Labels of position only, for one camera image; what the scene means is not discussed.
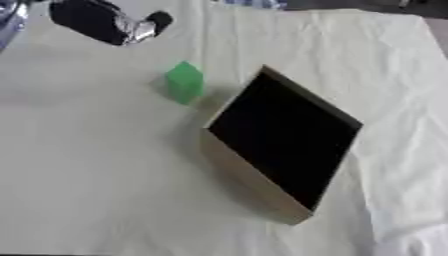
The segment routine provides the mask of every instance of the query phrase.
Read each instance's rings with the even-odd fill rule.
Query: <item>white tablecloth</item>
[[[448,65],[421,18],[114,3],[176,23],[116,48],[53,25],[41,5],[0,55],[0,252],[368,255],[444,223]],[[206,76],[194,107],[160,88],[182,60]],[[262,64],[366,124],[316,216],[295,227],[198,150],[199,128]]]

